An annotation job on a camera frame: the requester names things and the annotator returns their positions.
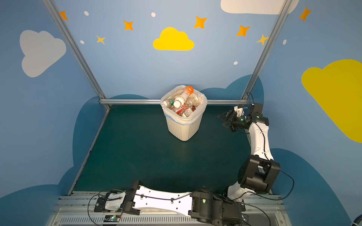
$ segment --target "plastic bottle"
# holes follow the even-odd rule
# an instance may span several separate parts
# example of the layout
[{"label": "plastic bottle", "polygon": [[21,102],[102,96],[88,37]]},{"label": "plastic bottle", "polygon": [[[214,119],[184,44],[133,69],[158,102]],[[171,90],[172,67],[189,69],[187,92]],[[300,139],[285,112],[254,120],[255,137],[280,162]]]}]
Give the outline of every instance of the plastic bottle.
[{"label": "plastic bottle", "polygon": [[173,105],[173,107],[171,108],[171,110],[173,112],[175,112],[176,114],[179,114],[184,108],[186,108],[186,104],[183,104],[182,106],[180,107],[175,107],[175,105]]},{"label": "plastic bottle", "polygon": [[174,99],[171,98],[168,100],[164,100],[163,104],[166,105],[166,107],[171,108],[171,106],[173,105],[174,102],[175,102]]},{"label": "plastic bottle", "polygon": [[200,102],[199,102],[199,98],[195,95],[195,96],[190,96],[189,98],[187,98],[186,100],[186,105],[188,107],[192,107],[192,106],[199,106]]},{"label": "plastic bottle", "polygon": [[181,105],[183,105],[185,103],[187,98],[193,92],[194,92],[194,88],[192,88],[191,86],[186,86],[186,88],[182,91],[182,93],[175,98],[175,102],[173,103],[173,105],[175,107],[180,107]]},{"label": "plastic bottle", "polygon": [[185,107],[181,110],[181,112],[178,114],[179,116],[183,117],[189,117],[192,114],[192,110],[189,107]]}]

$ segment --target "aluminum frame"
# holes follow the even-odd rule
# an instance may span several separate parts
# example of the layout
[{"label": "aluminum frame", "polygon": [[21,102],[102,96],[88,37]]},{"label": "aluminum frame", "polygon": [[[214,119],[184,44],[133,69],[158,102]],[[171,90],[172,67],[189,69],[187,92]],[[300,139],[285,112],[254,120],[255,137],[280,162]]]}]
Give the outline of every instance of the aluminum frame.
[{"label": "aluminum frame", "polygon": [[[60,32],[63,34],[65,40],[67,41],[70,49],[74,53],[75,57],[77,58],[80,66],[82,67],[85,75],[88,77],[90,83],[92,84],[94,90],[96,91],[97,95],[101,99],[105,99],[106,96],[104,92],[101,89],[101,86],[99,85],[96,77],[94,76],[91,68],[89,67],[87,61],[85,60],[82,52],[80,51],[80,48],[77,45],[77,42],[75,41],[72,33],[70,32],[67,24],[65,23],[64,19],[61,17],[59,13],[59,9],[56,6],[55,2],[53,0],[42,0],[45,4],[46,8],[48,9],[51,17],[54,19],[56,25],[58,26]],[[110,109],[110,105],[105,104],[104,105],[107,110]]]},{"label": "aluminum frame", "polygon": [[[87,61],[85,60],[83,54],[81,53],[78,45],[76,44],[76,41],[72,35],[72,33],[70,32],[68,26],[66,25],[66,23],[64,22],[63,18],[61,17],[61,15],[59,14],[59,10],[54,2],[54,0],[42,0],[46,6],[46,8],[48,9],[49,13],[51,14],[52,18],[54,19],[56,25],[58,26],[59,30],[61,31],[61,33],[63,34],[64,38],[66,39],[67,43],[69,44],[71,50],[73,51],[75,57],[77,58],[79,64],[81,65],[81,67],[83,68],[84,73],[86,74],[86,76],[88,77],[90,83],[92,84],[93,88],[95,89],[95,91],[97,92],[98,96],[103,100],[101,101],[101,104],[104,104],[104,106],[106,107],[107,110],[110,109],[110,104],[155,104],[153,102],[145,102],[142,99],[122,99],[119,101],[116,101],[117,99],[108,99],[108,101],[106,101],[106,96],[104,94],[104,92],[102,91],[96,77],[94,76],[91,68],[89,67]],[[293,0],[285,0],[282,8],[277,16],[277,19],[275,20],[275,23],[271,29],[271,32],[269,34],[269,38],[266,41],[266,44],[262,50],[262,53],[258,59],[258,62],[255,66],[255,69],[248,81],[247,86],[245,87],[245,90],[243,92],[243,95],[241,97],[241,99],[247,99],[248,95],[247,93],[251,92],[256,79],[258,78],[263,65],[273,47],[273,44],[276,40],[276,38],[278,37],[278,34],[285,22],[286,17],[288,16],[288,10],[289,7],[291,5],[291,2]],[[231,103],[211,103],[210,104],[231,104]]]},{"label": "aluminum frame", "polygon": [[[160,99],[100,99],[101,104],[109,105],[159,105]],[[207,100],[208,105],[244,105],[247,100]]]},{"label": "aluminum frame", "polygon": [[[54,210],[49,217],[47,226],[54,225],[83,225],[91,226],[94,225],[88,217],[87,207],[88,202],[93,195],[98,194],[98,192],[73,192],[70,196],[60,196],[57,204],[54,207]],[[265,195],[271,199],[280,198],[279,195]],[[95,213],[94,206],[98,197],[94,197],[90,201],[89,205],[89,215],[98,225],[107,225],[114,223],[104,223],[103,219],[106,215],[112,215],[112,213]],[[244,199],[246,204],[250,204],[256,207],[259,207],[265,211],[269,216],[272,214],[275,215],[277,222],[274,222],[272,225],[278,226],[291,226],[288,214],[285,210],[284,204],[282,201],[273,201],[263,199],[256,195],[250,195]],[[250,206],[246,206],[246,211],[244,212],[247,215],[258,214],[258,216],[263,215],[263,213]],[[201,225],[202,223],[196,221],[196,219],[191,219],[175,212],[164,211],[164,210],[142,210],[139,216],[131,214],[123,214],[121,221],[117,225],[153,225],[153,226],[183,226],[183,225]]]},{"label": "aluminum frame", "polygon": [[77,183],[78,178],[79,178],[80,174],[81,174],[82,171],[83,171],[84,165],[85,165],[85,163],[86,163],[87,160],[88,160],[89,154],[90,154],[90,152],[92,151],[94,144],[96,143],[96,140],[97,140],[97,138],[98,138],[99,132],[101,131],[101,129],[102,129],[102,127],[103,127],[103,124],[104,124],[104,122],[105,122],[106,119],[107,119],[108,113],[109,113],[109,110],[106,111],[106,114],[105,114],[104,117],[103,117],[103,120],[102,120],[102,122],[101,122],[101,125],[99,126],[99,128],[98,128],[98,130],[97,130],[97,133],[96,133],[96,135],[95,135],[95,137],[94,137],[94,139],[93,139],[93,141],[92,141],[92,144],[90,145],[90,148],[89,148],[89,150],[88,150],[88,152],[87,152],[87,154],[86,154],[86,156],[85,156],[85,158],[84,158],[84,160],[83,160],[83,162],[82,162],[82,165],[80,166],[80,169],[78,170],[77,176],[75,177],[75,179],[74,179],[74,181],[73,181],[73,184],[72,184],[72,186],[70,187],[70,189],[69,189],[69,191],[68,191],[68,195],[71,195],[72,192],[73,192],[73,189],[74,189],[74,187],[75,187],[75,184]]},{"label": "aluminum frame", "polygon": [[293,0],[285,0],[283,3],[282,8],[280,9],[280,12],[278,14],[277,19],[274,22],[274,25],[270,31],[269,34],[269,38],[266,40],[266,44],[263,48],[263,51],[261,52],[261,55],[259,57],[259,60],[255,66],[255,69],[249,79],[249,82],[247,84],[247,86],[245,87],[245,90],[243,92],[243,95],[241,97],[241,99],[247,99],[248,98],[248,93],[251,92],[251,90],[253,89],[253,86],[256,82],[256,79],[259,77],[259,74],[264,66],[264,63],[266,62],[266,59],[269,56],[269,53],[274,45],[275,40],[277,39],[280,30],[282,29],[282,26],[285,22],[285,19],[288,16],[288,11],[290,8],[290,5],[292,3]]}]

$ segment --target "white cloud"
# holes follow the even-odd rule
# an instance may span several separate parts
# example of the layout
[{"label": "white cloud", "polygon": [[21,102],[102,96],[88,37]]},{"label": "white cloud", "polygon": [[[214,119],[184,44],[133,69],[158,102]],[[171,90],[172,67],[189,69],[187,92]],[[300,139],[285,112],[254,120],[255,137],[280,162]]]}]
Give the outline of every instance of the white cloud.
[{"label": "white cloud", "polygon": [[66,53],[63,40],[46,31],[25,30],[20,35],[20,47],[25,57],[21,66],[26,75],[37,77]]},{"label": "white cloud", "polygon": [[[291,13],[299,0],[293,0]],[[221,8],[227,13],[279,14],[284,0],[221,0]]]}]

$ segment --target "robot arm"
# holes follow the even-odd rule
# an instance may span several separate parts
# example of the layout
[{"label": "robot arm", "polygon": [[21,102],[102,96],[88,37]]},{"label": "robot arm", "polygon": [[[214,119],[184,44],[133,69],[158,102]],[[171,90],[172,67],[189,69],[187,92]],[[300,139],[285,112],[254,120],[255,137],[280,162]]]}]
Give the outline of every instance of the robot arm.
[{"label": "robot arm", "polygon": [[216,226],[241,225],[245,205],[225,201],[206,189],[171,193],[145,187],[139,180],[127,192],[108,192],[97,200],[94,212],[123,212],[139,215],[142,209],[169,210]]},{"label": "robot arm", "polygon": [[218,117],[226,121],[223,125],[232,132],[246,129],[250,134],[251,155],[241,166],[237,182],[225,192],[231,200],[242,202],[253,193],[268,192],[280,170],[280,164],[274,162],[268,141],[269,120],[263,117],[262,105],[252,104],[248,108],[234,108]]}]

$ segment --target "yellow cloud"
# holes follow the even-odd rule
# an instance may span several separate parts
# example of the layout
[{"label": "yellow cloud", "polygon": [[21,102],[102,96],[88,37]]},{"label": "yellow cloud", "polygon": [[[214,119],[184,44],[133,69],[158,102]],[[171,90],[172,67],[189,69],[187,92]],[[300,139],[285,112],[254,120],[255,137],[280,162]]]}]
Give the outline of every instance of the yellow cloud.
[{"label": "yellow cloud", "polygon": [[339,60],[324,69],[310,68],[302,83],[338,128],[362,143],[362,63]]},{"label": "yellow cloud", "polygon": [[178,31],[173,27],[165,28],[160,38],[153,41],[153,47],[157,50],[191,50],[194,47],[194,42],[189,40],[187,34]]}]

